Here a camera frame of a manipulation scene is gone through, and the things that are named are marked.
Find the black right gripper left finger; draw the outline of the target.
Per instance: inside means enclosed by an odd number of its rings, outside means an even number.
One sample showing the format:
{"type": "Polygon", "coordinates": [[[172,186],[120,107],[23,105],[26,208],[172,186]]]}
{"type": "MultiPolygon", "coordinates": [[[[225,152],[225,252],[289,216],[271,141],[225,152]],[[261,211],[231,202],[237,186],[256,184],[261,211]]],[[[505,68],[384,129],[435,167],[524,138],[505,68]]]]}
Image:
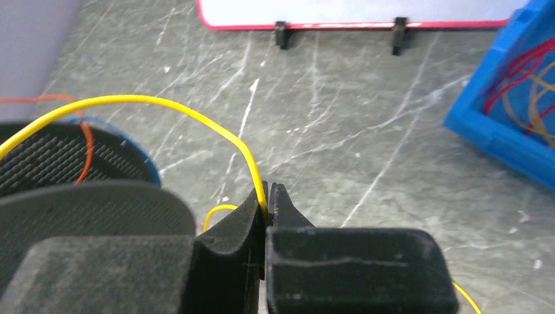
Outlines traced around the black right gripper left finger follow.
{"type": "Polygon", "coordinates": [[[264,255],[257,195],[196,231],[36,242],[1,288],[1,312],[256,313],[264,255]]]}

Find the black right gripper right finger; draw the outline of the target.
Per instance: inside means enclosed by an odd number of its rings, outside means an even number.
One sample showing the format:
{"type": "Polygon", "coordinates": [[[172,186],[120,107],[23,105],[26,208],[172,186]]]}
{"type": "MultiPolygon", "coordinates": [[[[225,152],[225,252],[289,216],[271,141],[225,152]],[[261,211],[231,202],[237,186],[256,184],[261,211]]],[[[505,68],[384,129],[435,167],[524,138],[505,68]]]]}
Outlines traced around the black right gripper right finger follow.
{"type": "Polygon", "coordinates": [[[324,228],[273,184],[266,230],[270,313],[457,313],[438,243],[415,228],[324,228]]]}

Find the black perforated cable spool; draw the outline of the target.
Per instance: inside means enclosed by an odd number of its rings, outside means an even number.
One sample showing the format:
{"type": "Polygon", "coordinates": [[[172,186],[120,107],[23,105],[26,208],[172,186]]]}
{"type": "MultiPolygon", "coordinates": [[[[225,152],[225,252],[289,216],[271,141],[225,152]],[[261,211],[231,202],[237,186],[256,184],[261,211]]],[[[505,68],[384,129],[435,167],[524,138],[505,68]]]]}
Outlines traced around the black perforated cable spool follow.
{"type": "Polygon", "coordinates": [[[27,250],[56,236],[192,235],[194,216],[164,190],[139,145],[92,128],[53,123],[1,159],[1,288],[27,250]]]}

